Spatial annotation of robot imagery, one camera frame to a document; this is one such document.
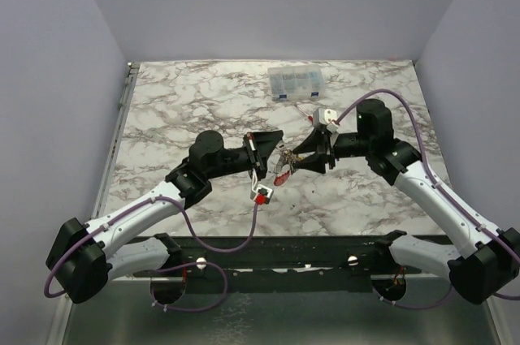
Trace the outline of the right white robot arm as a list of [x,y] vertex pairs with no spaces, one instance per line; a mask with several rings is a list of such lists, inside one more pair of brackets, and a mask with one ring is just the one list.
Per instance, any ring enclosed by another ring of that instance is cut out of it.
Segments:
[[448,236],[449,245],[404,231],[385,235],[373,253],[375,267],[391,273],[411,266],[448,280],[466,301],[481,304],[519,275],[519,233],[477,213],[433,174],[425,155],[394,136],[392,113],[377,99],[355,108],[357,130],[340,133],[334,110],[314,112],[313,131],[293,150],[297,170],[323,174],[341,158],[363,157],[370,169],[415,202]]

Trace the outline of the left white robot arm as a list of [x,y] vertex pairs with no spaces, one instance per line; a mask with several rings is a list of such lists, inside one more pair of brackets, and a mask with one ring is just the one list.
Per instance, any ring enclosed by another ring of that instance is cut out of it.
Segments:
[[273,191],[260,181],[283,135],[281,130],[248,132],[242,146],[228,149],[220,133],[204,131],[189,147],[188,156],[142,197],[86,223],[77,218],[66,221],[45,261],[50,271],[45,297],[68,295],[79,304],[114,278],[141,271],[175,273],[180,257],[171,240],[160,236],[135,244],[132,239],[166,218],[185,214],[211,193],[212,179],[227,175],[249,173],[253,206],[268,204]]

